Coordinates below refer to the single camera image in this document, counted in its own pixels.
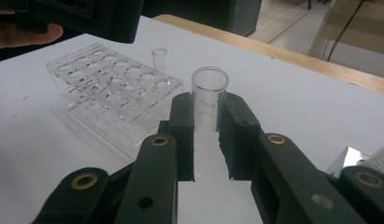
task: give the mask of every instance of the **wooden table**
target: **wooden table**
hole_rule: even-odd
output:
[[[336,77],[349,83],[364,87],[369,90],[384,93],[384,78],[376,77],[361,71],[357,71],[334,63],[327,63],[323,60],[306,56],[287,49],[268,45],[263,42],[252,40],[240,35],[234,35],[219,29],[215,29],[193,21],[183,20],[171,15],[162,15],[155,18],[179,28],[205,35],[219,41],[236,45],[241,48],[250,49],[270,57],[293,63],[298,66],[319,72],[321,74]]]

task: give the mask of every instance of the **test tube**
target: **test tube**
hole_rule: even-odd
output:
[[[361,165],[373,168],[384,174],[384,147],[373,154],[369,159],[364,161]]]
[[[194,125],[196,130],[217,132],[226,88],[227,74],[217,67],[202,67],[192,74]]]
[[[168,85],[165,55],[166,49],[154,49],[151,52],[155,84],[159,87]]]
[[[218,129],[227,74],[217,67],[202,67],[192,74],[194,115],[194,177],[201,180],[209,170],[211,149],[219,146]]]

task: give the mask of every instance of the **human finger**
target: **human finger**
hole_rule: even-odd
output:
[[[14,11],[6,8],[0,8],[0,14],[14,14]]]
[[[14,23],[0,22],[0,49],[26,45],[47,44],[59,38],[64,30],[60,25],[50,23],[44,34],[19,29]]]

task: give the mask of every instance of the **black cable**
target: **black cable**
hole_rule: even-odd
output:
[[[332,54],[334,53],[334,49],[336,48],[336,46],[337,46],[338,42],[340,41],[341,37],[343,36],[343,34],[347,31],[349,25],[351,24],[352,20],[354,19],[355,14],[357,14],[357,12],[360,10],[360,8],[364,2],[365,2],[365,0],[360,1],[357,8],[355,9],[355,12],[352,14],[352,16],[349,18],[346,25],[344,26],[343,30],[340,32],[339,36],[337,37],[334,44],[332,45],[331,52],[329,53],[329,56],[328,56],[328,59],[326,60],[326,62],[329,62],[331,60]]]

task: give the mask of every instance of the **white table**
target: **white table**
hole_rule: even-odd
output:
[[[246,100],[264,131],[290,137],[321,170],[347,146],[367,154],[384,146],[384,94],[141,18],[132,45],[82,35],[0,62],[0,223],[31,222],[77,169],[112,174],[132,162],[67,115],[46,69],[96,42],[147,65],[152,49],[166,48],[169,74],[183,79],[184,91],[197,68],[218,66],[229,74],[228,91]],[[178,223],[261,223],[249,182],[227,180],[218,150],[211,164],[216,177],[180,183]]]

